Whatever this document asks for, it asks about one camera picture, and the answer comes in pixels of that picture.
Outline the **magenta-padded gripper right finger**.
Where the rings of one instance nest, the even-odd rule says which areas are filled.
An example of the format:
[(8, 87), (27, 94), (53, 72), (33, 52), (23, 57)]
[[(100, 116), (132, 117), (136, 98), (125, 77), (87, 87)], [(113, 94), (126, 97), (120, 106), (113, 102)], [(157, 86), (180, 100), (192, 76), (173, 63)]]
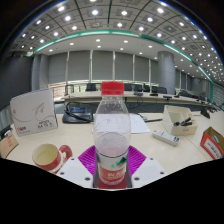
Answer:
[(133, 146), (129, 147), (127, 161), (127, 187), (140, 188), (167, 175), (153, 157), (146, 157)]

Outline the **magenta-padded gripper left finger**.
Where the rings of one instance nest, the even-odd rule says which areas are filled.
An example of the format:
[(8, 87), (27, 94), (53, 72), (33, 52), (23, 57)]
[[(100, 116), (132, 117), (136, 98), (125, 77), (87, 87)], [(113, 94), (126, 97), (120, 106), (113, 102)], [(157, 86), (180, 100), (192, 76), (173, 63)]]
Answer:
[(96, 188), (98, 170), (95, 147), (89, 147), (79, 157), (69, 158), (57, 176), (84, 188)]

